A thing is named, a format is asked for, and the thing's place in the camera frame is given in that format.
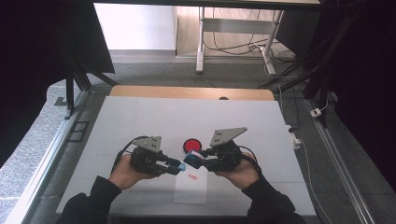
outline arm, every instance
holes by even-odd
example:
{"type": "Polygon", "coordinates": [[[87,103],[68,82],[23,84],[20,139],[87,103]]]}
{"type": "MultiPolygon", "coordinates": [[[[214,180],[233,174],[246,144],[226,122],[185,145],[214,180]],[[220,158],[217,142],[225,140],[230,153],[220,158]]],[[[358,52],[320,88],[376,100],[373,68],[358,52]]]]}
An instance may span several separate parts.
{"type": "Polygon", "coordinates": [[[252,200],[247,211],[249,223],[305,223],[294,213],[289,197],[276,191],[263,175],[259,176],[249,161],[242,160],[232,172],[216,172],[216,175],[229,179],[252,200]]]}
{"type": "Polygon", "coordinates": [[[80,193],[71,198],[57,224],[106,223],[111,203],[137,181],[154,176],[138,173],[130,165],[131,155],[122,156],[120,163],[108,179],[97,176],[91,195],[80,193]]]}

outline table leg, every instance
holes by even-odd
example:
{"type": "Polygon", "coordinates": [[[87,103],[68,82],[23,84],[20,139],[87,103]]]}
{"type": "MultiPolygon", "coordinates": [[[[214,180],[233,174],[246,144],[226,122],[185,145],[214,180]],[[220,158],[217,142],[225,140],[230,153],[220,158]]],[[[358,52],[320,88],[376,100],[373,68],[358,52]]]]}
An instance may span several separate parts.
{"type": "Polygon", "coordinates": [[[199,7],[199,44],[197,51],[197,67],[196,67],[196,73],[198,74],[204,72],[204,21],[205,21],[205,8],[199,7]]]}
{"type": "Polygon", "coordinates": [[[274,23],[273,23],[271,33],[268,36],[268,42],[265,45],[265,48],[261,49],[262,57],[264,58],[265,67],[267,68],[269,76],[276,75],[276,71],[274,69],[274,66],[273,66],[273,64],[271,62],[271,58],[270,58],[270,50],[271,50],[272,43],[274,41],[275,33],[277,30],[277,26],[279,25],[279,21],[280,21],[280,17],[282,16],[282,13],[283,13],[283,11],[275,11],[276,15],[274,17],[274,23]]]}

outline white table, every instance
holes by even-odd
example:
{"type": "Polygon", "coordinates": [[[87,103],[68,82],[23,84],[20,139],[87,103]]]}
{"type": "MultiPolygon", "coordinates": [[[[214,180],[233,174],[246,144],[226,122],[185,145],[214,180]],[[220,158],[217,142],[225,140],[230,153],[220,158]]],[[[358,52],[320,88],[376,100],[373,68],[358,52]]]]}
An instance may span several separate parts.
{"type": "MultiPolygon", "coordinates": [[[[314,216],[278,102],[121,96],[106,98],[57,213],[74,195],[89,195],[97,175],[108,177],[117,153],[137,136],[161,136],[163,153],[183,160],[182,145],[188,138],[199,139],[207,148],[216,129],[237,127],[247,127],[247,132],[235,143],[255,152],[264,176],[290,197],[297,213],[314,216]]],[[[250,207],[247,196],[213,173],[207,174],[205,204],[174,203],[176,180],[162,175],[138,182],[113,202],[110,214],[227,217],[245,216],[250,207]]]]}

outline metal bracket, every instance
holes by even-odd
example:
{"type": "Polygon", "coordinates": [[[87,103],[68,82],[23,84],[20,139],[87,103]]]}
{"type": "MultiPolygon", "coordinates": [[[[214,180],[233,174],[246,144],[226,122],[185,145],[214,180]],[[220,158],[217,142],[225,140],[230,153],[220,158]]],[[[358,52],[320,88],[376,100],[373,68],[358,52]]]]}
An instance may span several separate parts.
{"type": "Polygon", "coordinates": [[[235,137],[247,131],[248,128],[234,128],[234,129],[223,129],[215,130],[212,141],[210,142],[211,147],[221,146],[233,140],[235,137]]]}
{"type": "Polygon", "coordinates": [[[134,144],[137,147],[142,147],[150,151],[153,151],[155,153],[159,153],[161,146],[161,137],[156,136],[156,137],[136,139],[132,142],[132,144],[134,144]]]}

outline wooden edge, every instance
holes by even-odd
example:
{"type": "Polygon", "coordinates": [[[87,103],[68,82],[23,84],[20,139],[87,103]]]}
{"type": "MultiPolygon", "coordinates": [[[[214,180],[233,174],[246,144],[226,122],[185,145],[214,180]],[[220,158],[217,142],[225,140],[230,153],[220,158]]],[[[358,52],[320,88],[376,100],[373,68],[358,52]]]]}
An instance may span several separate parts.
{"type": "Polygon", "coordinates": [[[214,100],[218,100],[220,97],[227,97],[229,100],[275,100],[272,92],[268,90],[123,85],[113,87],[110,96],[214,100]]]}

